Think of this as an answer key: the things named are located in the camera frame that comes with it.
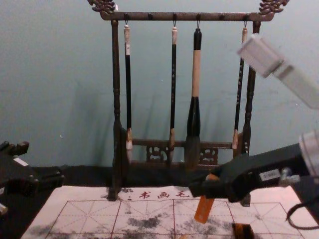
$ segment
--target orange brush handle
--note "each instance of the orange brush handle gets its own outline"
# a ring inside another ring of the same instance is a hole
[[[209,174],[206,177],[206,180],[219,180],[219,178],[213,174]],[[214,199],[207,199],[205,196],[200,196],[200,200],[194,217],[195,220],[199,223],[206,223],[213,203]]]

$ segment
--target black cable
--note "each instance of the black cable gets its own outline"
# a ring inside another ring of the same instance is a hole
[[[313,227],[300,227],[297,226],[293,223],[293,221],[291,220],[291,216],[293,215],[293,213],[299,209],[299,208],[303,208],[306,206],[310,206],[311,204],[314,204],[316,202],[319,202],[319,195],[315,196],[314,198],[304,202],[304,203],[299,203],[294,205],[292,208],[289,209],[289,211],[287,212],[287,218],[286,220],[288,220],[288,223],[290,224],[290,226],[292,226],[295,229],[299,229],[299,230],[316,230],[319,229],[319,226],[313,226]]]

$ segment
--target turned wooden post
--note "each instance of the turned wooden post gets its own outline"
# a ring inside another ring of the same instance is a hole
[[[259,21],[253,22],[253,33],[259,33],[261,23]],[[242,153],[249,153],[250,136],[251,136],[251,112],[253,110],[253,98],[255,90],[256,72],[253,68],[249,67],[248,84],[247,84],[247,103],[245,113],[245,123],[243,127],[243,147]]]
[[[119,22],[111,21],[112,26],[112,59],[113,59],[113,93],[114,93],[114,157],[112,168],[112,187],[109,189],[108,200],[115,201],[121,189],[122,164],[121,164],[121,122],[120,122],[120,62],[119,62]]]

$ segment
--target white sticker label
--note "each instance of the white sticker label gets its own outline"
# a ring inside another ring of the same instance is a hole
[[[125,55],[129,56],[130,54],[130,44],[125,43]]]
[[[15,162],[21,164],[23,167],[28,166],[28,164],[26,162],[24,162],[22,159],[20,158],[14,158],[13,159]]]
[[[280,178],[280,172],[278,169],[270,170],[259,174],[262,181],[267,181],[275,178]]]

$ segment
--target black ink stain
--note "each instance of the black ink stain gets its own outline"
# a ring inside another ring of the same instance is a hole
[[[78,239],[108,239],[109,237],[97,237],[95,233],[83,233]]]
[[[169,216],[169,215],[168,215],[167,212],[163,212],[162,214],[159,214],[159,217],[161,217],[161,216],[166,216],[166,217],[167,217],[167,216]]]
[[[75,233],[76,233],[75,231],[72,231],[72,232],[70,232],[70,234],[59,234],[59,235],[49,234],[49,235],[50,235],[50,239],[74,239]]]
[[[128,224],[139,228],[156,228],[160,224],[160,220],[157,216],[149,218],[148,220],[137,220],[135,218],[129,218]]]
[[[154,239],[155,234],[149,233],[145,230],[124,230],[126,233],[122,239]]]
[[[218,229],[223,229],[225,231],[231,231],[231,223],[223,222],[219,219],[208,219],[206,224],[201,224],[195,221],[194,218],[186,221],[181,225],[181,227],[186,231],[194,231],[196,234],[203,234],[203,235],[214,235],[217,233]]]
[[[174,201],[174,204],[175,205],[179,205],[179,204],[182,204],[182,203],[184,203],[184,199],[176,199],[175,201]]]
[[[122,188],[122,192],[124,192],[124,193],[132,193],[133,190],[131,188]]]
[[[29,233],[33,236],[43,236],[47,235],[50,232],[52,226],[34,226],[29,229]]]

